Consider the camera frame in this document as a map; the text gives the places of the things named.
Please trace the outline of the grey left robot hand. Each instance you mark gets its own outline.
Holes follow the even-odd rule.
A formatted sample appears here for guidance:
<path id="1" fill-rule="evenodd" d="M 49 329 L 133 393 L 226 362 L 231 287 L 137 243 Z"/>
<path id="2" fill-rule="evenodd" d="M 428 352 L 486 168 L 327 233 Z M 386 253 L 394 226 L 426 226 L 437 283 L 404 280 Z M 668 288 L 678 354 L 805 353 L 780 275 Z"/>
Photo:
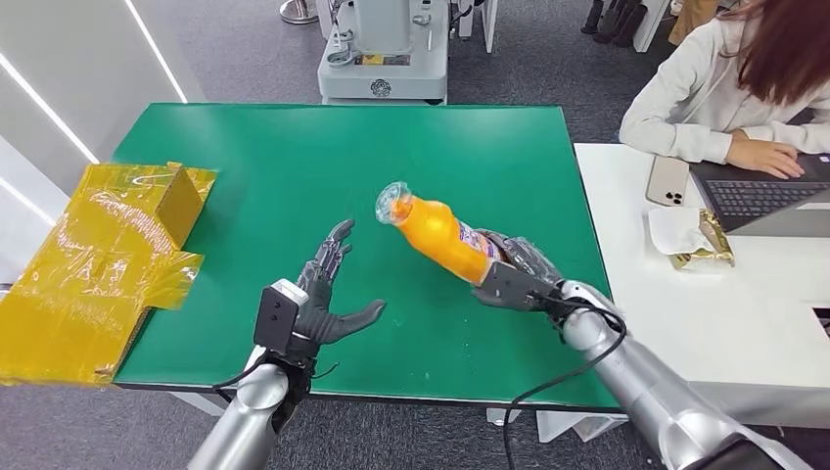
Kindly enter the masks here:
<path id="1" fill-rule="evenodd" d="M 308 300 L 300 307 L 294 332 L 317 345 L 334 344 L 375 323 L 387 303 L 378 299 L 359 311 L 334 314 L 330 311 L 332 289 L 340 267 L 351 250 L 346 238 L 354 225 L 345 219 L 335 225 L 322 241 L 315 256 L 303 267 L 298 286 L 308 294 Z"/>

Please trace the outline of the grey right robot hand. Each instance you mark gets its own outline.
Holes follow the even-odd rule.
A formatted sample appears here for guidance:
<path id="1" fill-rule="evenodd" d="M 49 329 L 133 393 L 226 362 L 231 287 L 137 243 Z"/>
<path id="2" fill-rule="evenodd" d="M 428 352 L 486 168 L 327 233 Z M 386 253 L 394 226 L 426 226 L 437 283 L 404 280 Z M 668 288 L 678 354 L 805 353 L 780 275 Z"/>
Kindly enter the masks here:
<path id="1" fill-rule="evenodd" d="M 563 304 L 563 277 L 532 241 L 496 231 L 478 229 L 502 255 L 472 289 L 482 304 L 516 311 L 544 311 L 552 318 L 565 317 L 574 309 Z"/>

